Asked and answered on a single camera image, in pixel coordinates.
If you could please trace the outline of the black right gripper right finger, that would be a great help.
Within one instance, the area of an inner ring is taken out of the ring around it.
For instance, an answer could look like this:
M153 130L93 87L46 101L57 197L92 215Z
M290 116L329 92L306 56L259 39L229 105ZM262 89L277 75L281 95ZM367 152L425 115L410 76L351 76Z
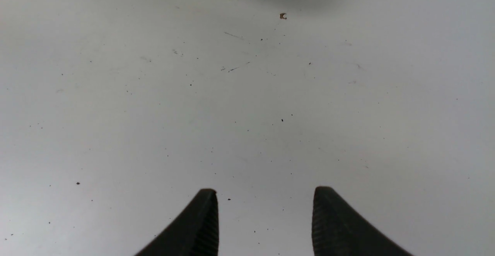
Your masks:
M312 247L315 256L411 255L328 186L318 186L314 191Z

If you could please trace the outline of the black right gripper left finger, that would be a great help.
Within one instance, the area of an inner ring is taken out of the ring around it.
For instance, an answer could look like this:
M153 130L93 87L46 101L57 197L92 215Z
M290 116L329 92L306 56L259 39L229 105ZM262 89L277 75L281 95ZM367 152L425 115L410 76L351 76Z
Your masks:
M184 210L141 249L138 256L217 256L218 200L214 189L200 189Z

